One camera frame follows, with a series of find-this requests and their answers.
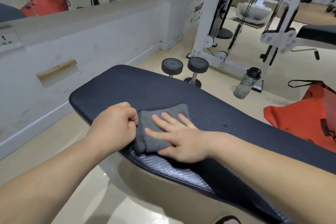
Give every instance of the yellow wooden strip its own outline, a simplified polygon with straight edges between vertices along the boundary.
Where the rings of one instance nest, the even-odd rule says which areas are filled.
[[[73,59],[73,60],[65,62],[61,65],[55,66],[55,67],[53,67],[53,68],[51,68],[47,71],[44,71],[42,73],[38,73],[38,74],[36,74],[36,76],[37,76],[37,78],[39,78],[40,81],[42,81],[42,80],[45,80],[47,78],[52,77],[53,75],[65,70],[67,68],[73,67],[76,64],[77,64],[77,61]]]

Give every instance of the water bottle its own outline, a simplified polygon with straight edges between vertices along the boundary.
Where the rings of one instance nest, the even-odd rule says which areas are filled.
[[[246,74],[244,74],[240,84],[234,90],[233,95],[239,99],[246,98],[253,85],[260,79],[260,75],[261,70],[256,67],[247,69]]]

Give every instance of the dumbbell handle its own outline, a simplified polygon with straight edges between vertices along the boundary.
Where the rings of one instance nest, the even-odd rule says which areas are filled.
[[[192,74],[192,78],[191,78],[190,83],[195,84],[195,82],[196,82],[196,77],[197,77],[197,73],[193,73],[193,74]]]

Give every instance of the baseboard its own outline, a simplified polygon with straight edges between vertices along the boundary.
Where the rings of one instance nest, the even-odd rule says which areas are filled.
[[[193,23],[191,23],[190,25],[186,26],[184,29],[183,29],[183,34],[187,33],[189,30],[191,30],[193,27],[196,27],[198,24],[200,23],[200,20],[197,20]]]
[[[134,58],[131,61],[127,62],[125,65],[129,65],[129,66],[137,66],[137,65],[139,65],[146,58],[148,58],[149,56],[152,56],[154,54],[154,52],[158,51],[160,49],[160,46],[161,46],[161,43],[157,43],[153,47],[149,48],[147,51],[141,53],[136,58]]]
[[[0,160],[23,146],[39,133],[45,131],[48,127],[62,119],[71,111],[73,111],[73,108],[71,107],[69,101],[66,101],[52,111],[48,112],[46,115],[43,115],[41,118],[21,129],[19,132],[8,137],[5,141],[0,143]]]
[[[169,43],[163,43],[160,42],[160,49],[164,50],[165,52],[168,51],[170,48],[175,46],[178,42],[180,42],[183,38],[183,34],[175,37],[173,40],[171,40]]]

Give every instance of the electrical outlet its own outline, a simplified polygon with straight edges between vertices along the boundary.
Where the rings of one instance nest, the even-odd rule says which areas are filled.
[[[23,46],[12,28],[0,28],[0,53]]]

